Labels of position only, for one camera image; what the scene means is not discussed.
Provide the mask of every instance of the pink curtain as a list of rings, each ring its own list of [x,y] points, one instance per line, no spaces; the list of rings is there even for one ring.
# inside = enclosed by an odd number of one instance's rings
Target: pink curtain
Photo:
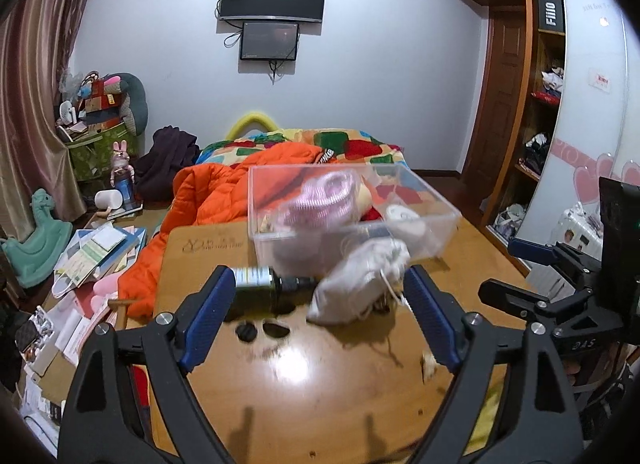
[[[19,0],[0,25],[0,225],[24,240],[33,231],[31,194],[44,188],[55,213],[85,212],[54,122],[58,83],[86,0]]]

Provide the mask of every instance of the green storage box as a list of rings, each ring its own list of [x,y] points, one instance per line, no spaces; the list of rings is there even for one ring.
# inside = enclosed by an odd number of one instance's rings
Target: green storage box
[[[71,164],[74,167],[76,180],[85,181],[100,178],[111,171],[111,155],[115,141],[127,141],[129,157],[138,154],[138,138],[127,130],[124,123],[109,128],[104,132],[69,142]]]

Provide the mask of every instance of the colorful quilt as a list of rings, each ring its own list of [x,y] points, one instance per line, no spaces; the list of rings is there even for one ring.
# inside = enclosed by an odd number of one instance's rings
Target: colorful quilt
[[[402,162],[402,148],[394,144],[385,144],[366,132],[343,128],[281,128],[274,132],[243,137],[235,140],[220,140],[207,146],[196,164],[217,162],[234,166],[248,155],[271,148],[279,142],[304,142],[334,151],[339,162],[387,163]]]

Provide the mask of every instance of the bottle label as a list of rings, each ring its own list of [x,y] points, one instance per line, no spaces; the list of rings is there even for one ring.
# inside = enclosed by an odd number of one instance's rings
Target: bottle label
[[[236,277],[236,288],[273,287],[269,267],[236,267],[232,270]]]
[[[120,193],[122,193],[122,201],[124,203],[132,202],[133,200],[133,188],[131,187],[131,179],[129,177],[122,180],[117,180],[114,183],[114,187]]]

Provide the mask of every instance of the white mug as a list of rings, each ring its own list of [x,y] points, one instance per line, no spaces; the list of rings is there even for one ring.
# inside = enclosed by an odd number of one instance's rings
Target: white mug
[[[122,206],[122,193],[116,189],[99,191],[95,194],[94,202],[98,209],[118,209]]]

